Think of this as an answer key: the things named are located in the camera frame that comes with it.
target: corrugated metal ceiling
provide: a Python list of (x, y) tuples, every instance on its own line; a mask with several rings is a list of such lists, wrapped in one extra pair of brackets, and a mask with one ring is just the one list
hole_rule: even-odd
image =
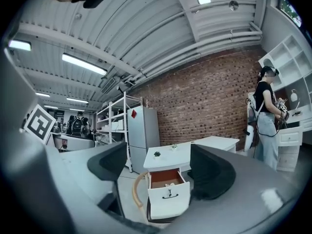
[[(256, 0), (237, 0), (242, 5), (234, 12), (226, 4), (230, 0), (212, 0), (212, 6), (199, 5), (197, 0), (186, 1), (200, 40), (227, 34), (230, 30), (248, 30), (249, 22), (254, 20)], [(96, 9), (89, 10), (84, 9), (82, 3), (29, 0), (20, 22), (33, 25), (35, 29), (46, 28), (51, 32), (70, 35), (84, 44), (107, 52), (137, 70), (144, 70), (195, 43), (189, 18), (185, 16), (180, 2), (180, 0), (104, 0)], [(218, 2), (225, 3), (213, 6)], [(37, 91), (97, 101), (97, 104), (89, 103), (89, 107), (95, 109), (107, 98), (100, 89), (94, 91), (94, 88), (103, 87), (105, 83), (101, 75), (62, 61), (63, 53), (108, 70), (108, 78), (128, 75), (127, 72), (115, 67), (114, 63), (105, 63), (77, 48), (72, 49), (70, 44), (37, 38), (35, 30), (32, 36), (19, 33), (16, 38), (32, 43), (31, 52), (14, 50), (13, 58)], [(32, 77), (36, 73), (31, 71), (90, 86), (77, 87), (72, 82), (64, 84), (64, 80), (60, 83), (55, 80), (54, 82), (40, 80), (37, 75)]]

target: drawer handle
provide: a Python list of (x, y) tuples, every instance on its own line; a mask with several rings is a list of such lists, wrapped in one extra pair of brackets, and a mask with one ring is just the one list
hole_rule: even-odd
[(173, 198), (173, 197), (177, 197), (177, 196), (179, 196), (179, 194), (177, 194), (177, 195), (175, 195), (175, 196), (173, 196), (173, 197), (171, 197), (171, 189), (168, 189), (169, 190), (169, 197), (162, 197), (163, 199), (167, 199), (167, 198)]
[(163, 199), (168, 199), (168, 198), (173, 198), (173, 197), (169, 196), (169, 197), (162, 197), (162, 198), (163, 198)]

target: ceiling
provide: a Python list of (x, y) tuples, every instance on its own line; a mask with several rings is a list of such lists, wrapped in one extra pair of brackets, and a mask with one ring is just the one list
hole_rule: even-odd
[[(15, 39), (31, 42), (32, 51), (10, 52), (36, 92), (50, 94), (44, 104), (96, 111), (120, 94), (115, 86), (129, 88), (123, 81), (137, 85), (209, 53), (259, 43), (261, 34), (249, 35), (257, 31), (250, 22), (260, 26), (265, 0), (236, 0), (236, 11), (229, 1), (104, 0), (89, 10), (82, 3), (29, 0)], [(228, 36), (231, 30), (246, 33), (238, 39)], [(63, 53), (104, 68), (107, 77), (62, 61)], [(116, 82), (103, 94), (111, 77)]]

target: red sticker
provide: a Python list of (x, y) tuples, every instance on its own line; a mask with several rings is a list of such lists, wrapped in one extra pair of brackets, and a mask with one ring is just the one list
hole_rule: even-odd
[(131, 117), (134, 119), (137, 116), (137, 113), (135, 110), (132, 111)]

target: light blue jeans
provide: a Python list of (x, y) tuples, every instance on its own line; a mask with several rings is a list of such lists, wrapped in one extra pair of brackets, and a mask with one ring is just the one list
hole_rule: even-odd
[(258, 117), (258, 135), (259, 143), (255, 149), (256, 159), (263, 161), (268, 166), (273, 168), (276, 171), (277, 168), (277, 157), (278, 157), (278, 145), (277, 145), (277, 136), (276, 129), (274, 125), (274, 114), (261, 112)]

